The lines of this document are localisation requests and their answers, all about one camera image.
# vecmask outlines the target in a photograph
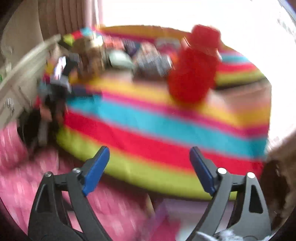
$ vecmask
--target red plush toy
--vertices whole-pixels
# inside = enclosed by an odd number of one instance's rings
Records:
[[[168,77],[168,86],[175,100],[194,104],[203,100],[215,85],[221,33],[211,27],[196,25],[186,41],[188,44],[180,50],[175,69]]]

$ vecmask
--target metal screw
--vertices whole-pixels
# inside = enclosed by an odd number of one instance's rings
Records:
[[[248,172],[247,176],[248,176],[249,178],[255,178],[255,174],[252,173],[252,172]]]
[[[220,174],[226,174],[227,173],[226,169],[225,168],[222,168],[222,167],[218,168],[218,172]]]
[[[74,172],[74,173],[80,173],[81,170],[80,170],[80,168],[75,167],[75,168],[73,168],[72,172]]]
[[[51,177],[51,176],[52,176],[52,172],[46,172],[46,173],[44,174],[44,176],[45,176],[45,177]]]

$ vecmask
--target brown furry object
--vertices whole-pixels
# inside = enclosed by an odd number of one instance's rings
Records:
[[[273,227],[277,228],[296,206],[296,132],[279,147],[273,148],[267,155],[267,161],[260,185],[274,221]]]
[[[73,43],[71,52],[80,55],[83,70],[81,79],[89,79],[94,76],[100,76],[105,70],[104,48],[96,46],[94,37],[82,37]]]

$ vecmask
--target blue gripper pad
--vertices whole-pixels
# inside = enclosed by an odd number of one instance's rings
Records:
[[[213,196],[217,190],[217,167],[211,160],[205,159],[197,147],[190,149],[189,158],[204,191]]]
[[[110,158],[110,151],[108,147],[101,147],[97,154],[86,161],[82,166],[82,174],[84,175],[84,187],[82,192],[87,196],[92,192],[105,170]]]

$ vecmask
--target striped bed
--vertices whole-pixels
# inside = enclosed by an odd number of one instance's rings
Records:
[[[160,36],[158,27],[152,32],[139,28],[142,31],[104,28],[100,34],[141,36],[146,41],[153,39],[152,34]],[[183,32],[169,31],[172,37],[184,36]],[[87,31],[81,30],[72,38],[84,34]],[[238,78],[241,83],[256,82],[264,77],[234,50],[225,46],[220,53],[220,83]],[[192,146],[198,146],[206,158],[231,173],[261,173],[271,105],[268,81],[211,91],[204,103],[191,109],[175,105],[167,89],[157,85],[103,76],[90,81],[88,88],[101,90],[103,95],[68,101],[69,112],[58,143],[83,161],[102,145],[108,146],[111,156],[105,172],[115,178],[168,195],[207,200],[210,196],[203,191],[189,161]]]

